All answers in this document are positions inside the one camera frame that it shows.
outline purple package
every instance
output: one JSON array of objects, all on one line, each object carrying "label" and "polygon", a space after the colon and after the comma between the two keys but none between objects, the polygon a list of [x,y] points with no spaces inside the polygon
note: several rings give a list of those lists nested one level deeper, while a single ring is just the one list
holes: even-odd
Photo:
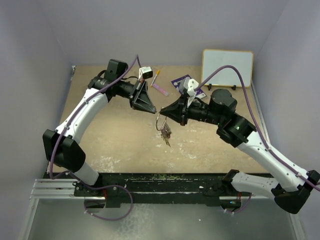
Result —
[{"label": "purple package", "polygon": [[[179,91],[180,83],[181,83],[182,80],[185,80],[186,78],[191,79],[192,77],[190,77],[190,75],[187,74],[187,75],[185,75],[185,76],[179,77],[179,78],[171,81],[172,85],[176,88],[176,90],[177,90],[180,94],[182,94],[182,92]],[[205,98],[207,95],[205,94],[204,91],[202,91],[201,89],[198,89],[198,90],[196,91],[196,95],[195,95],[195,96],[196,96],[197,98],[199,98],[199,99],[203,99],[203,98]]]}]

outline whiteboard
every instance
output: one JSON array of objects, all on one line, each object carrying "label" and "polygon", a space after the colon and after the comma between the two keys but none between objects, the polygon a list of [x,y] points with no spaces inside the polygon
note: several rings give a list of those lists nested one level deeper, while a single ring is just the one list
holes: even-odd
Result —
[{"label": "whiteboard", "polygon": [[[202,57],[201,82],[206,80],[215,70],[223,65],[235,66],[243,79],[245,87],[250,87],[254,54],[252,51],[205,49]],[[212,77],[206,85],[241,87],[238,75],[231,68],[225,68]]]}]

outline robotic arm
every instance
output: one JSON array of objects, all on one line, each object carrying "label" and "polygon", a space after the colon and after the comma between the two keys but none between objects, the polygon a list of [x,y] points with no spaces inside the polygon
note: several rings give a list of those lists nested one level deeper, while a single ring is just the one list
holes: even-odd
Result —
[{"label": "robotic arm", "polygon": [[149,98],[148,85],[145,81],[145,79],[153,76],[153,71],[150,67],[141,67],[139,69],[139,78],[134,85],[120,80],[106,91],[99,92],[118,79],[127,69],[128,65],[125,62],[110,60],[107,69],[101,72],[102,74],[104,73],[104,77],[99,74],[90,81],[84,96],[68,118],[54,131],[47,129],[42,136],[48,161],[51,160],[54,154],[54,147],[58,138],[62,137],[54,156],[54,164],[68,169],[90,186],[102,187],[102,179],[99,173],[85,162],[86,154],[79,144],[85,130],[96,114],[108,104],[112,97],[117,95],[129,99],[130,106],[134,110],[156,113],[156,107]]},{"label": "robotic arm", "polygon": [[[182,126],[188,123],[188,119],[217,125],[216,133],[223,141],[251,156],[274,177],[259,177],[231,170],[223,181],[239,192],[255,193],[274,199],[282,209],[296,214],[313,189],[300,176],[316,185],[320,174],[315,170],[307,171],[297,166],[270,144],[266,149],[256,127],[236,113],[237,100],[228,90],[213,91],[209,104],[200,99],[195,102],[195,88],[198,85],[194,79],[186,79],[180,85],[180,98],[162,108],[160,114]],[[270,150],[298,172],[298,175],[277,161]]]}]

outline scratched table surface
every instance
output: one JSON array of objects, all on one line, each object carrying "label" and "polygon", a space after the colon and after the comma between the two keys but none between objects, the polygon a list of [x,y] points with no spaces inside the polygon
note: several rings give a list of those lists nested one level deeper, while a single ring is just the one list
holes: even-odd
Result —
[{"label": "scratched table surface", "polygon": [[[63,122],[83,97],[89,81],[107,66],[77,66],[65,103]],[[156,83],[165,89],[164,96],[155,88],[148,93],[157,110],[176,101],[180,94],[171,81],[189,74],[198,82],[201,79],[201,66],[153,66],[154,73],[160,70]],[[127,76],[137,76],[138,66]],[[202,90],[209,103],[211,91]],[[228,89],[237,100],[236,112],[252,123],[241,88]],[[251,88],[247,88],[253,113],[260,124],[256,102]],[[98,172],[116,173],[227,173],[237,169],[247,173],[265,173],[251,157],[222,141],[216,134],[217,126],[189,120],[186,126],[167,120],[172,130],[171,147],[167,146],[156,130],[157,114],[137,111],[130,108],[129,100],[116,96],[96,115],[85,131],[80,146],[86,154],[86,162]],[[63,168],[54,166],[54,172]]]}]

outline key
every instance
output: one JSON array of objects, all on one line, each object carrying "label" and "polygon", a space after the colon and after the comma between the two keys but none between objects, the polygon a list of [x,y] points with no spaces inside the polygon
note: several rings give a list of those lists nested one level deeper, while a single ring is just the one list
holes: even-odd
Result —
[{"label": "key", "polygon": [[162,125],[161,129],[160,129],[160,132],[161,132],[161,137],[162,139],[165,141],[165,144],[169,147],[170,146],[170,143],[169,143],[169,139],[170,139],[170,135],[171,135],[171,129],[170,127],[168,126],[168,124],[166,122],[164,122],[164,124]]}]

